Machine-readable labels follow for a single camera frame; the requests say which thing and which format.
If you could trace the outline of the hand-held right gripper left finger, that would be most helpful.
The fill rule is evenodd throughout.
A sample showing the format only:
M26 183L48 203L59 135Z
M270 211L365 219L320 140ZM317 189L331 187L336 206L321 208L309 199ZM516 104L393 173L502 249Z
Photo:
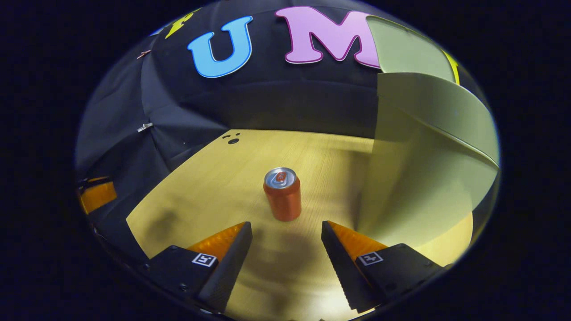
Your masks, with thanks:
M241 222L188 248L165 248L143 263L143 276L185 305L224 313L251 243L251 223Z

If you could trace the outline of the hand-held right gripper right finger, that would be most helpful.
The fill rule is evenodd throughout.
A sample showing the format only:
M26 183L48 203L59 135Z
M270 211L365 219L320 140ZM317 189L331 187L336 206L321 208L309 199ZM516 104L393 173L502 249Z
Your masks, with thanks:
M446 271L412 247L386 246L333 221L321 240L349 307L359 313L391 305Z

